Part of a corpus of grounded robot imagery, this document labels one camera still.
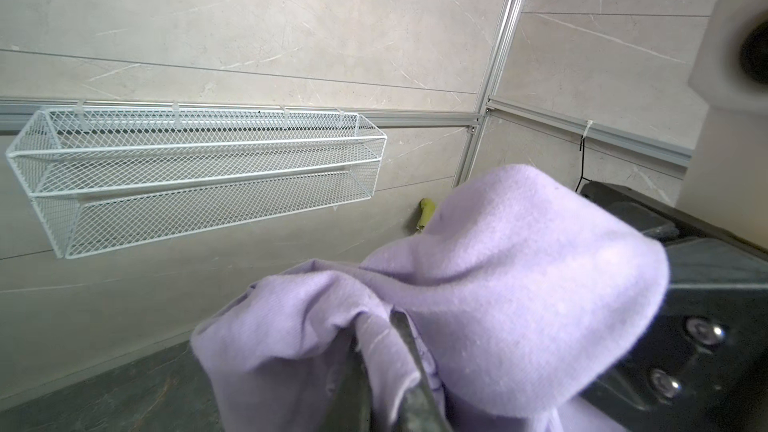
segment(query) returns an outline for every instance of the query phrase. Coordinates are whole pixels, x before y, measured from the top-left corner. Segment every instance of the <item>marble tile wall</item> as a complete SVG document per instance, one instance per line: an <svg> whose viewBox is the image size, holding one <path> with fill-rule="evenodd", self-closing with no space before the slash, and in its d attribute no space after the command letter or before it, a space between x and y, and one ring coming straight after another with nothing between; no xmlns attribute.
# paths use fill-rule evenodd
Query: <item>marble tile wall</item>
<svg viewBox="0 0 768 432"><path fill-rule="evenodd" d="M472 177L505 164L524 163L576 188L581 175L580 138L505 112L495 113L486 124ZM678 166L596 141L588 142L584 156L584 177L627 186L671 206L684 174Z"/></svg>
<svg viewBox="0 0 768 432"><path fill-rule="evenodd" d="M0 0L0 50L16 55L0 62L17 95L394 107L403 94L466 110L502 1ZM33 80L40 62L68 81Z"/></svg>
<svg viewBox="0 0 768 432"><path fill-rule="evenodd" d="M693 147L687 87L716 0L526 0L498 94Z"/></svg>
<svg viewBox="0 0 768 432"><path fill-rule="evenodd" d="M470 112L502 1L0 0L0 96ZM385 132L372 200L72 261L3 160L0 408L189 330L266 274L411 233L466 130Z"/></svg>

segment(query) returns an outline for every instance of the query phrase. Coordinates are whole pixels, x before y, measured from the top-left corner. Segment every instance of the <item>yellow-green object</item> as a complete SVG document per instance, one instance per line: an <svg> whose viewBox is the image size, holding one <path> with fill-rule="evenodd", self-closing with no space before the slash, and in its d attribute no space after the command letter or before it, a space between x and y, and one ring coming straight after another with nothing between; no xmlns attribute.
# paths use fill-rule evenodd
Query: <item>yellow-green object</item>
<svg viewBox="0 0 768 432"><path fill-rule="evenodd" d="M432 214L435 213L437 206L435 205L435 201L431 198L423 198L418 205L422 208L422 217L416 224L416 230L420 232L427 226L427 223L429 222L429 219L432 218Z"/></svg>

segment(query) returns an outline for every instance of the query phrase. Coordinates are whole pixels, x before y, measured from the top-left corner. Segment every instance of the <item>purple cloth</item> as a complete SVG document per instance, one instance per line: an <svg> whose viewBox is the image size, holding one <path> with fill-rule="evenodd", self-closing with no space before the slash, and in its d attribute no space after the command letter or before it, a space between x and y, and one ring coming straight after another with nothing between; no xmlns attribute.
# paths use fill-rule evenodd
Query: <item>purple cloth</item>
<svg viewBox="0 0 768 432"><path fill-rule="evenodd" d="M376 416L392 423L419 377L389 324L394 305L456 430L573 430L557 407L631 348L668 275L661 244L535 168L507 166L360 266L314 260L252 284L192 346L229 432L314 430L351 326Z"/></svg>

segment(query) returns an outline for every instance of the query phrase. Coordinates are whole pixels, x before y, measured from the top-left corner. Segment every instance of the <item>aluminum rail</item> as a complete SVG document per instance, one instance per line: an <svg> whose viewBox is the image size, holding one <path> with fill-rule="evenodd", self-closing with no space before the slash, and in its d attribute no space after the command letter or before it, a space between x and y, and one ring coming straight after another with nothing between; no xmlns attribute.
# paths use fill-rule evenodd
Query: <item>aluminum rail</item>
<svg viewBox="0 0 768 432"><path fill-rule="evenodd" d="M492 110L501 110L515 116L524 117L525 119L535 120L536 122L547 124L561 130L574 132L579 135L584 132L584 128L587 126L587 121L583 119L577 119L575 117L539 109L537 107L526 106L519 102L501 99L496 96L490 97L488 108ZM619 146L649 157L660 158L666 162L685 167L688 167L690 157L694 153L692 149L688 149L687 147L676 146L675 144L639 136L638 134L614 129L609 126L603 126L598 123L593 123L590 126L588 138Z"/></svg>
<svg viewBox="0 0 768 432"><path fill-rule="evenodd" d="M77 100L49 99L0 99L0 133L16 133L22 130L32 114L43 107L75 107ZM83 106L88 107L127 107L127 108L156 108L172 107L172 102L125 102L87 100ZM206 109L252 109L252 110L283 110L282 106L255 106L241 104L203 104L179 102L179 107L198 110ZM286 110L319 112L336 112L335 107L293 107ZM476 127L480 114L466 112L430 112L424 110L382 110L343 108L345 112L356 112L373 122L377 127Z"/></svg>
<svg viewBox="0 0 768 432"><path fill-rule="evenodd" d="M498 84L504 72L504 64L507 61L509 47L512 44L514 31L520 20L524 0L504 0L504 9L498 18L496 29L496 41L491 49L491 56L485 69L485 75L478 91L475 111L479 117L478 126L472 130L472 134L465 144L462 158L458 164L454 186L458 186L469 178L472 166L475 165L475 157L480 147L482 132L485 126L485 118L488 116L488 98L496 93Z"/></svg>

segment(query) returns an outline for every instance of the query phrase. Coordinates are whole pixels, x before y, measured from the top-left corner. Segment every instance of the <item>gray floor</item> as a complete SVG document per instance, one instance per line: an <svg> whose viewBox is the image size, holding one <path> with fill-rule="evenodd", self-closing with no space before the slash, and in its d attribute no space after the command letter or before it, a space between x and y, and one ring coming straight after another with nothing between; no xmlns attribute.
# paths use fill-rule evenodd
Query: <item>gray floor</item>
<svg viewBox="0 0 768 432"><path fill-rule="evenodd" d="M218 432L216 401L188 343L0 412L3 432Z"/></svg>

